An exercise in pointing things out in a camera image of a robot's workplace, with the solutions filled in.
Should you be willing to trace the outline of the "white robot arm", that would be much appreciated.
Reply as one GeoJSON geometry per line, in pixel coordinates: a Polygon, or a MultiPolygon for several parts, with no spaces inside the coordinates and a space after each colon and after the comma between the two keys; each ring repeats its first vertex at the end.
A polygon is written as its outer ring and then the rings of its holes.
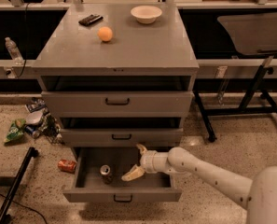
{"type": "Polygon", "coordinates": [[[202,161],[181,147],[167,152],[149,150],[139,144],[139,164],[122,179],[132,181],[145,174],[179,175],[192,173],[247,211],[246,224],[277,224],[277,166],[250,179],[202,161]]]}

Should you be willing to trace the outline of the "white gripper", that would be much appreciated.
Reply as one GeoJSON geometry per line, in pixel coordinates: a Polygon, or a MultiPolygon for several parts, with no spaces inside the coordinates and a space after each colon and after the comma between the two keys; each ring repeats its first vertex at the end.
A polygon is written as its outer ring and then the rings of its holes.
{"type": "Polygon", "coordinates": [[[168,153],[167,152],[157,152],[156,150],[147,150],[147,148],[142,144],[137,144],[140,154],[142,155],[140,159],[141,166],[137,164],[133,165],[128,173],[123,175],[121,179],[123,181],[129,182],[134,179],[140,178],[145,174],[154,173],[166,173],[170,164],[168,163],[168,153]]]}

